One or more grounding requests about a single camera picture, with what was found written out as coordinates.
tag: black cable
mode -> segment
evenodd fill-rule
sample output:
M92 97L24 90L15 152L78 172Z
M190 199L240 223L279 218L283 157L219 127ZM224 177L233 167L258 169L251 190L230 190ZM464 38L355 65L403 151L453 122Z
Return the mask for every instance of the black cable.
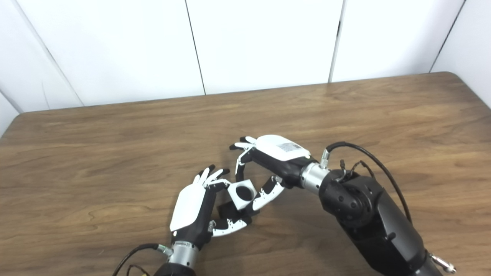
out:
M121 262L118 264L118 266L116 267L116 269L114 270L114 273L112 274L112 276L116 276L118 275L118 272L121 270L121 268L123 267L124 263L126 263L126 261L133 255L135 254L136 252L140 251L140 250L143 250L143 249L148 249L148 248L151 248L151 249L154 249L154 250L157 250L157 248L159 248L159 244L143 244L143 245L139 245L137 246L136 248L134 248L133 250L130 251L130 253L128 253L128 255L126 255L122 260Z
M130 270L131 270L131 268L133 268L133 267L138 268L138 269L139 269L141 272L143 272L143 273L144 273L146 276L150 276L150 274L149 274L149 273L148 273L146 270L144 270L144 269L143 269L143 267L141 267L141 266L139 266L139 265L129 265L129 266L128 266L128 270L126 271L126 276L130 276Z
M401 200L402 207L404 209L404 212L406 213L406 218L412 224L412 219L411 219L411 214L409 212L409 207L408 207L408 204L406 203L406 200L404 199L404 196L402 195L401 189L397 185L394 177L392 177L392 174L390 174L389 170L382 164L382 162L380 162L377 159L377 157L375 157L373 154L371 154L368 150L366 150L366 149L364 149L358 145L348 143L348 142L333 143L333 144L326 147L326 151L330 153L331 151L333 151L333 149L338 148L338 147L350 147L350 148L354 148L358 151L361 151L366 156L370 157L370 159L372 159L373 162L375 162L383 170L383 172L387 175L387 178L390 180L390 183L392 184L392 186L394 186L394 189L396 190L396 193L399 196L399 199Z
M353 176L353 172L355 171L356 167L361 164L364 168L367 169L368 173L370 174L370 176L373 178L373 179L376 179L375 178L375 174L373 173L372 169L365 163L365 161L363 160L360 160L358 162L356 162L353 167L351 168L351 172L350 172L350 178Z

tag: label sticker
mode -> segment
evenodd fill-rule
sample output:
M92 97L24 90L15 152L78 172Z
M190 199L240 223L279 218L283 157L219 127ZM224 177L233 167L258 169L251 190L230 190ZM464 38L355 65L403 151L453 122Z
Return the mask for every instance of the label sticker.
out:
M279 144L278 147L280 149L282 149L284 152L290 152L290 151L294 151L294 150L298 150L298 149L302 148L301 146L299 146L293 142Z

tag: white wall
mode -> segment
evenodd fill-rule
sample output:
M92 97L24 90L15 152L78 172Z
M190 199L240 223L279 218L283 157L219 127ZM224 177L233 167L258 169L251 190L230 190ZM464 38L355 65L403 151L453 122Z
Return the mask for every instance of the white wall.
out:
M0 0L0 90L23 112L82 106L9 0Z
M326 83L342 0L188 0L207 94Z
M428 73L463 0L346 0L333 82Z
M0 137L17 115L17 110L0 93Z
M18 0L85 105L203 95L183 0Z
M491 1L467 0L432 72L457 74L491 107Z

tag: wood grain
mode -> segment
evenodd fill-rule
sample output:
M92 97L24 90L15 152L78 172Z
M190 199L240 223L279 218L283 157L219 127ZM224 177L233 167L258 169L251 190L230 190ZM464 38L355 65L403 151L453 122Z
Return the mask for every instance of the wood grain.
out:
M177 194L196 172L233 168L228 145L264 134L316 158L339 140L366 147L398 180L428 250L461 276L491 274L491 111L455 75L432 73L21 114L0 139L0 275L110 275L134 246L168 244ZM256 187L268 175L246 169ZM142 251L130 263L163 261ZM299 189L213 239L196 271L377 275Z

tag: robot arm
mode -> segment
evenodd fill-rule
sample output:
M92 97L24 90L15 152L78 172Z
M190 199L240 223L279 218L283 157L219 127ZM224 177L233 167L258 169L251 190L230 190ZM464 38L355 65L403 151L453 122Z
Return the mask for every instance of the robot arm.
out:
M172 247L163 250L168 259L155 273L155 276L194 276L193 270L198 253L212 237L223 236L246 227L250 220L227 219L212 220L217 192L229 188L233 183L220 179L229 173L214 165L195 176L194 181L179 193L170 222Z
M327 167L332 149L352 144L334 144L318 162L309 151L281 136L243 137L240 141L230 146L230 149L244 150L237 160L238 180L244 177L245 164L256 162L281 178L280 184L285 188L298 187L316 194L323 209L337 218L376 271L385 276L441 276L430 261L433 260L446 272L455 272L451 264L426 251L410 217L404 216L375 178L346 170L344 162L341 169ZM370 153L368 156L381 164ZM393 180L386 168L381 167Z
M194 265L198 253L212 237L231 234L252 222L251 217L278 195L283 187L281 179L271 178L255 191L250 180L231 183L221 179L229 173L214 165L199 172L194 181L179 193L170 222L172 247L162 251L168 259L155 276L195 276ZM217 193L227 190L232 201L218 207L220 219L211 219Z

